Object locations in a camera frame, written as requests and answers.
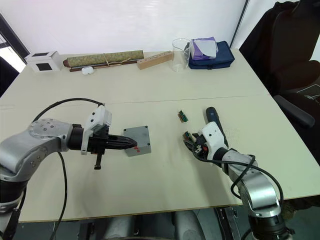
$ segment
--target chair armrest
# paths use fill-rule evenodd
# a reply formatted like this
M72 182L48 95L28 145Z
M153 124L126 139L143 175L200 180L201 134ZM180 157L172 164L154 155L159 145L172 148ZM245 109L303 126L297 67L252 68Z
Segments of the chair armrest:
M294 118L302 127L309 129L315 125L316 120L313 116L292 104L284 97L276 95L273 99L279 105L283 113Z
M320 76L320 63L316 60L298 62L274 72L278 92L299 89L312 84Z

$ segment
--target gray box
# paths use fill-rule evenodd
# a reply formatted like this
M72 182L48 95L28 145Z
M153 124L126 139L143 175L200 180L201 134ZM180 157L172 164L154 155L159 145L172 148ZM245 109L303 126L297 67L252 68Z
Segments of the gray box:
M148 126L126 128L123 130L123 135L137 142L137 146L124 150L129 157L151 153Z

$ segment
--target floor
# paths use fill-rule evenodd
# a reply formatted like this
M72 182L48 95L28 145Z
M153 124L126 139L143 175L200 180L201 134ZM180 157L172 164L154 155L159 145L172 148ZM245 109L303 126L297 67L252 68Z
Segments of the floor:
M247 212L242 206L234 207L237 211L236 219L239 232L242 235L248 228ZM206 240L222 240L219 222L212 208L196 209L194 213L200 222ZM154 237L174 238L174 227L171 224L171 214L158 213L143 216L143 234L153 233ZM295 230L293 238L295 240L318 240L320 207L312 207L306 210L298 211L295 217L287 221L287 227ZM48 240L54 223L20 223L14 240ZM62 222L56 235L57 240L77 240L80 223L78 221Z

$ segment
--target office chair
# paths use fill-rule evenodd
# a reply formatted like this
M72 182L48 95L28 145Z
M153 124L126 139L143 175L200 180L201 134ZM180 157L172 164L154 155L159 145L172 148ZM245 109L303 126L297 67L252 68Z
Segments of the office chair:
M320 165L320 104L294 92L320 77L319 34L320 0L277 2L239 50Z

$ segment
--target black cable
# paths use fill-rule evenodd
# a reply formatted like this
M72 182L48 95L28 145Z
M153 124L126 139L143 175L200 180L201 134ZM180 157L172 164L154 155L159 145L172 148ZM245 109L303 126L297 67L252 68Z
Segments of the black cable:
M244 177L244 175L248 172L248 170L251 168L251 166L254 164L254 162L256 160L256 156L254 156L254 155L250 155L250 156L252 157L250 163L248 164L248 166L246 166L246 168L243 170L243 172L240 174L240 176L237 177L237 179L233 182L233 184L230 187L232 194L234 196L236 196L238 199L241 199L241 197L238 194L236 194L235 186Z
M63 169L63 177L64 177L64 200L63 200L63 207L62 207L62 211L60 214L60 217L58 219L58 221L55 224L54 230L51 234L50 240L53 240L56 232L58 230L58 227L60 225L61 219L65 213L65 209L66 209L66 205L67 205L67 196L68 196L68 183L67 183L67 172L66 172L66 165L65 165L65 160L64 157L62 156L61 152L58 152L59 157L61 159L61 163L62 163L62 169Z
M24 190L23 190L23 196L19 205L19 210L21 211L22 207L24 206L25 203L25 199L26 199L26 193L27 193L27 186L25 186Z
M36 117L35 119L32 121L37 121L39 120L39 118L45 114L47 111L49 111L50 109L53 109L54 107L60 105L60 104L63 104L63 103L66 103L66 102L72 102L72 101L87 101L87 102L91 102L91 103L94 103L94 104L98 104L98 106L100 105L105 105L104 103L102 102L99 102L99 101L95 101L95 100L92 100L92 99L89 99L89 98L82 98L82 97L77 97L77 98L68 98L68 99L65 99L65 100L62 100L62 101L57 101L56 103L48 106L46 109L44 109L42 112L40 112Z
M243 162L237 162L237 161L221 161L221 160L207 160L207 159L204 159L202 157L199 157L196 153L195 153L195 150L196 150L196 146L194 145L192 147L192 153L193 153L193 156L198 159L199 161L201 162L205 162L205 163L213 163L213 164L233 164L233 165L241 165L241 166L248 166L249 164L248 163L243 163ZM262 172L263 174L267 175L269 178L271 178L271 180L276 184L277 188L279 189L279 194L280 194L280 201L279 201L279 204L282 208L283 206L283 203L284 203L284 192L282 190L282 187L280 185L280 183L277 181L277 179L272 176L269 172L267 172L266 170L260 168L260 167L257 167L255 165L252 165L250 166L251 169L255 169L255 170L258 170L260 172Z
M248 235L251 233L251 229L249 228L241 237L241 240L246 240L246 238L248 237Z

